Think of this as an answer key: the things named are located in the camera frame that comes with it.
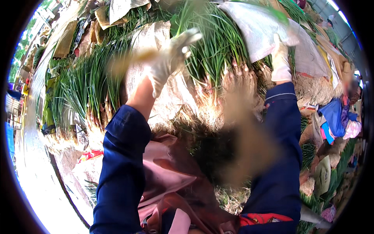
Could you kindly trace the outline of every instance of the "pavement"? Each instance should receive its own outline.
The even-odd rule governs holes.
[[[56,171],[46,150],[45,139],[37,130],[36,101],[44,86],[45,72],[52,57],[52,48],[60,38],[67,23],[74,20],[78,4],[69,7],[58,20],[58,26],[51,36],[39,66],[34,73],[32,86],[26,103],[23,131],[17,131],[15,157],[19,183],[40,221],[50,233],[88,233],[87,227],[78,217],[61,188]],[[93,223],[93,209],[88,203],[82,187],[73,176],[77,158],[81,152],[70,148],[55,154],[63,186],[71,200],[89,225]]]

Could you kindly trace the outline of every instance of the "navy blue jacket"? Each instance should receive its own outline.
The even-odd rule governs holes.
[[[251,196],[242,213],[276,213],[293,221],[256,224],[241,227],[239,233],[295,233],[300,219],[299,173],[301,167],[301,116],[294,85],[285,83],[267,92],[268,110],[265,125],[283,146],[279,161],[252,182]],[[150,128],[142,114],[123,105],[106,127],[104,159],[94,224],[90,232],[136,233],[141,231],[138,204],[145,176],[142,154],[151,138]]]

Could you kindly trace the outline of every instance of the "white glove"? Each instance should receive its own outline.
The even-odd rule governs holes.
[[[288,47],[282,43],[279,35],[274,34],[275,48],[272,52],[273,72],[272,81],[292,81],[288,63]]]
[[[153,97],[158,98],[169,76],[191,55],[189,45],[202,38],[199,29],[191,28],[170,41],[151,67],[148,77],[153,86]]]

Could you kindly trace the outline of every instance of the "gloved hand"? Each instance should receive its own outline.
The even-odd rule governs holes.
[[[272,52],[273,72],[272,81],[292,81],[288,63],[288,47],[282,43],[281,38],[274,34],[275,48]]]
[[[200,31],[197,28],[191,28],[172,38],[170,45],[161,51],[148,73],[148,78],[153,86],[154,98],[160,96],[169,76],[191,55],[188,46],[201,38]]]

